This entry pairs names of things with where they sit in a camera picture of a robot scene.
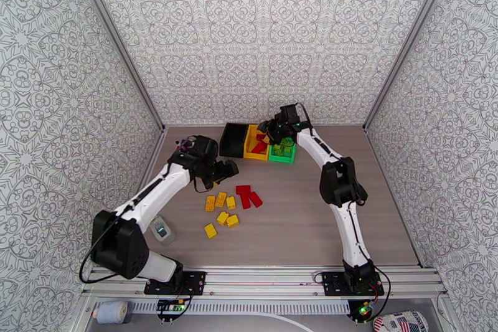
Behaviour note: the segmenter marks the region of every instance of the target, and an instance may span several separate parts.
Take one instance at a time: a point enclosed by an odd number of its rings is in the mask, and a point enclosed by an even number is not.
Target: black box
[[[244,157],[244,141],[249,124],[227,123],[220,140],[220,156]]]

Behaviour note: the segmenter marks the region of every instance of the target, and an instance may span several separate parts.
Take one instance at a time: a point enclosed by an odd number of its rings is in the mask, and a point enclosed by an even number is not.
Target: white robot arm
[[[93,220],[92,247],[88,257],[127,279],[143,277],[168,284],[176,293],[182,283],[183,265],[171,258],[150,252],[144,233],[158,212],[191,181],[197,190],[200,178],[210,190],[226,178],[238,174],[232,160],[216,161],[218,143],[205,136],[182,140],[161,172],[128,202],[114,212],[101,211]]]
[[[258,129],[267,134],[271,145],[280,144],[283,138],[291,138],[321,168],[320,194],[336,217],[342,241],[344,279],[348,291],[356,293],[375,284],[378,279],[356,215],[356,206],[365,204],[368,195],[358,183],[353,160],[341,156],[323,142],[304,107],[307,120],[301,121],[297,104],[281,107],[273,119],[260,123]]]

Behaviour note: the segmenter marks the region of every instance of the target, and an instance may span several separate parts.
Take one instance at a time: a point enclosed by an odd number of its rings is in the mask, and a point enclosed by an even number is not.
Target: tape roll
[[[97,310],[98,324],[122,324],[128,311],[127,301],[107,301]]]

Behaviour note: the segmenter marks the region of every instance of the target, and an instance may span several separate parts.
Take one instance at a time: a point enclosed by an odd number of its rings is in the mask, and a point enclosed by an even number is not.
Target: green box
[[[296,144],[291,138],[285,138],[282,140],[281,145],[270,146],[268,161],[273,161],[274,163],[293,164],[295,156]]]

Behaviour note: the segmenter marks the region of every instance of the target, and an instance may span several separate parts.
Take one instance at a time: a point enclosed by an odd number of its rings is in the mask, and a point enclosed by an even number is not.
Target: yellow block
[[[239,225],[237,215],[236,214],[230,215],[227,219],[227,224],[228,224],[229,228],[232,228],[232,227],[235,227],[236,225]]]
[[[230,216],[230,214],[227,211],[222,211],[222,212],[220,212],[220,214],[216,218],[216,221],[220,225],[225,225],[227,223],[227,219],[229,216]]]
[[[206,211],[214,211],[214,195],[208,195],[206,198]]]
[[[227,198],[227,193],[220,191],[218,193],[218,198],[216,198],[216,203],[214,204],[216,207],[223,207],[225,205],[225,199]]]
[[[205,226],[204,230],[206,231],[207,237],[209,237],[210,239],[212,239],[218,234],[218,232],[216,232],[216,228],[214,227],[213,223],[210,223],[207,226]]]
[[[237,208],[237,205],[235,204],[235,197],[228,197],[227,198],[227,207],[229,210],[233,210]]]

